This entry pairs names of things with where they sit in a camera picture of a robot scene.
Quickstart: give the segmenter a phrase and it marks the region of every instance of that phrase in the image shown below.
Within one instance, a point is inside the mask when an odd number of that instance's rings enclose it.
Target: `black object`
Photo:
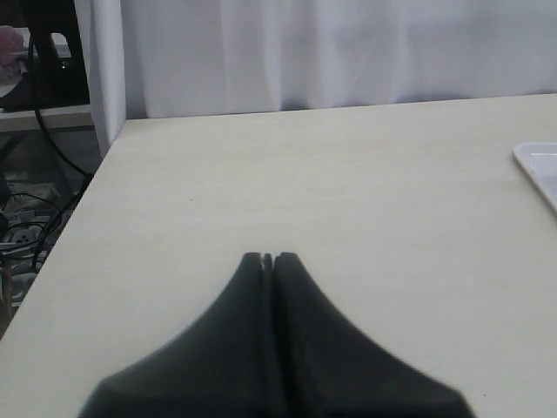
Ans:
[[[19,8],[34,40],[40,63],[34,67],[37,102],[40,108],[89,103],[77,15],[73,0],[20,0]],[[68,50],[59,54],[53,34],[62,34]],[[6,111],[33,108],[29,77],[23,77],[10,93],[0,98]]]
[[[81,418],[472,418],[455,390],[368,340],[298,257],[248,253],[168,346],[102,381]]]

